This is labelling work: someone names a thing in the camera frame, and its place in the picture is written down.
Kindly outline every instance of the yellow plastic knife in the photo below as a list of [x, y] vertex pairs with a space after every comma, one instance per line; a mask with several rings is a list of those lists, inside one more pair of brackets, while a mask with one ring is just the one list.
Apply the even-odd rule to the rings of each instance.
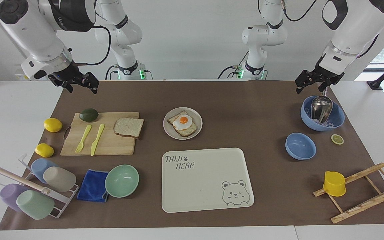
[[81, 150], [84, 148], [84, 141], [88, 133], [90, 132], [90, 130], [91, 130], [91, 125], [89, 124], [85, 128], [84, 134], [82, 135], [81, 141], [78, 143], [78, 147], [76, 147], [75, 153], [81, 152]]
[[91, 155], [94, 156], [94, 153], [96, 152], [97, 143], [99, 143], [100, 136], [102, 135], [103, 129], [105, 129], [105, 125], [101, 124], [99, 126], [99, 131], [97, 132], [97, 137], [94, 140], [94, 142], [91, 144]]

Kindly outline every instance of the metal spoon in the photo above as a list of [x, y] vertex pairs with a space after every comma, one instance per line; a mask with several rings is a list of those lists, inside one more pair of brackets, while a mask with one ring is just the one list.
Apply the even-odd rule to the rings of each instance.
[[327, 89], [323, 96], [315, 97], [311, 106], [311, 119], [317, 119], [320, 123], [325, 123], [333, 109], [333, 102], [327, 95]]

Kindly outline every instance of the blue cup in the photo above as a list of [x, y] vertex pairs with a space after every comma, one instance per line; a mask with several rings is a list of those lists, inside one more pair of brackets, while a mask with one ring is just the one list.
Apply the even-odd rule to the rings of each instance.
[[342, 108], [340, 108], [340, 106], [335, 102], [333, 102], [333, 109], [327, 119], [327, 122], [333, 123], [333, 127], [324, 127], [311, 119], [311, 116], [306, 113], [305, 108], [307, 108], [309, 112], [311, 111], [312, 101], [315, 97], [317, 96], [310, 96], [306, 98], [303, 101], [302, 109], [300, 110], [300, 117], [302, 117], [302, 120], [306, 126], [319, 132], [327, 132], [340, 127], [345, 122], [345, 113], [343, 112]]
[[47, 182], [44, 180], [44, 172], [50, 167], [58, 167], [58, 165], [45, 158], [38, 158], [31, 165], [32, 173], [45, 184], [47, 184]]
[[302, 133], [292, 133], [285, 141], [288, 154], [297, 160], [311, 159], [317, 153], [317, 147], [312, 139]]

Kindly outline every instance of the white table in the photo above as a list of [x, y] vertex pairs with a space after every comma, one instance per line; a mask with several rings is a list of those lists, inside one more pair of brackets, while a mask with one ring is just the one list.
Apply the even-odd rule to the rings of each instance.
[[[344, 111], [375, 164], [384, 161], [384, 93], [370, 90], [364, 82], [341, 82], [332, 87]], [[50, 82], [0, 82], [0, 166], [21, 175], [17, 163], [30, 156], [50, 117], [61, 88]], [[3, 184], [12, 183], [0, 176]], [[0, 221], [6, 210], [0, 200]], [[113, 228], [0, 231], [0, 239], [378, 239], [384, 225], [276, 226], [238, 228]]]

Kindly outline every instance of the light blue bowl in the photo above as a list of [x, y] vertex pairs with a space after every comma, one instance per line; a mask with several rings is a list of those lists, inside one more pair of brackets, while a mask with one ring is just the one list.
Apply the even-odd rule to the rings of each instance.
[[312, 139], [302, 133], [292, 133], [285, 141], [285, 149], [291, 157], [297, 160], [311, 159], [317, 153], [317, 147]]
[[302, 109], [300, 110], [300, 116], [302, 117], [302, 120], [306, 124], [306, 126], [308, 126], [310, 129], [313, 129], [315, 131], [327, 132], [343, 125], [343, 123], [345, 122], [345, 114], [342, 108], [340, 108], [340, 106], [337, 105], [337, 103], [335, 102], [333, 102], [333, 110], [331, 111], [331, 114], [327, 120], [328, 122], [333, 123], [334, 125], [333, 127], [324, 127], [314, 122], [314, 120], [311, 119], [311, 116], [306, 114], [305, 108], [309, 109], [309, 112], [311, 111], [312, 101], [314, 100], [315, 97], [317, 96], [310, 96], [306, 98], [302, 104]]

